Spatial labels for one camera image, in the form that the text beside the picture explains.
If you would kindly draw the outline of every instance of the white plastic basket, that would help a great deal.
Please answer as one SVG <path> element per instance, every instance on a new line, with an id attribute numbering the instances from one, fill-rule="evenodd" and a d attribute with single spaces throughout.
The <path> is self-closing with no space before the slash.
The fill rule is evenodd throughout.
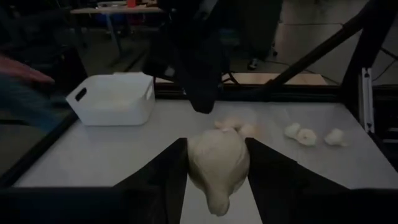
<path id="1" fill-rule="evenodd" d="M 142 72 L 95 75 L 73 90 L 67 101 L 87 126 L 144 124 L 155 105 L 153 78 Z"/>

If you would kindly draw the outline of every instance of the black metal frame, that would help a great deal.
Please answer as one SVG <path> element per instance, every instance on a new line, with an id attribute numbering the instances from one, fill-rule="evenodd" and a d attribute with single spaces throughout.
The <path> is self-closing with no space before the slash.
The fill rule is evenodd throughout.
<path id="1" fill-rule="evenodd" d="M 394 22 L 398 4 L 390 0 L 370 0 L 361 12 L 343 25 L 343 28 L 298 62 L 264 85 L 225 85 L 218 99 L 224 101 L 283 101 L 343 103 L 358 119 L 358 78 L 362 68 L 370 68 Z M 341 86 L 284 85 L 335 47 L 363 30 Z M 373 90 L 374 106 L 388 108 L 398 102 L 398 89 L 376 86 Z M 156 83 L 157 99 L 186 99 L 181 88 L 174 83 Z M 10 187 L 30 166 L 77 120 L 72 113 L 59 127 L 34 146 L 9 172 L 0 177 L 0 187 Z M 375 135 L 372 139 L 380 148 Z"/>

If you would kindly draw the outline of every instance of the floor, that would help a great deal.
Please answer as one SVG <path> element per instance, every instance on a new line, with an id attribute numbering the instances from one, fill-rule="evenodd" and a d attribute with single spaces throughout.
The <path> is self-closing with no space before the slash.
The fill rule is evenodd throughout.
<path id="1" fill-rule="evenodd" d="M 344 23 L 355 14 L 366 3 L 365 0 L 320 0 L 319 4 L 314 4 L 314 0 L 285 0 L 281 23 L 275 37 L 277 57 L 269 57 L 267 60 L 292 64 L 303 57 L 317 45 L 333 35 Z M 325 25 L 308 25 L 322 23 Z M 109 67 L 109 63 L 117 56 L 116 46 L 110 38 L 104 34 L 104 30 L 89 29 L 85 30 L 85 39 L 88 41 L 87 49 L 79 49 L 81 59 L 89 75 L 109 74 L 122 72 L 129 64 L 137 58 L 141 52 L 149 47 L 144 34 L 122 39 L 122 46 L 125 49 L 132 48 L 132 54 L 124 58 L 121 63 Z M 73 33 L 59 33 L 59 39 L 67 44 L 75 44 L 76 38 Z M 341 82 L 349 60 L 356 47 L 359 34 L 352 36 L 339 47 L 331 51 L 308 69 L 327 77 L 327 82 L 334 85 L 334 82 Z M 384 47 L 394 54 L 398 54 L 398 22 L 396 22 L 386 38 Z M 392 58 L 380 52 L 373 66 L 374 77 L 378 76 L 391 62 Z M 141 70 L 143 60 L 138 61 L 130 71 L 138 72 Z M 244 52 L 233 52 L 231 54 L 231 69 L 236 72 L 247 72 L 246 65 L 248 57 Z M 275 63 L 261 63 L 255 72 L 280 73 L 287 68 L 286 65 Z M 375 85 L 398 84 L 398 63 L 388 69 L 385 74 L 374 82 Z M 16 161 L 30 149 L 39 139 L 44 137 L 43 133 L 38 133 L 35 128 L 27 126 L 0 126 L 0 174 L 7 170 L 7 167 Z"/>

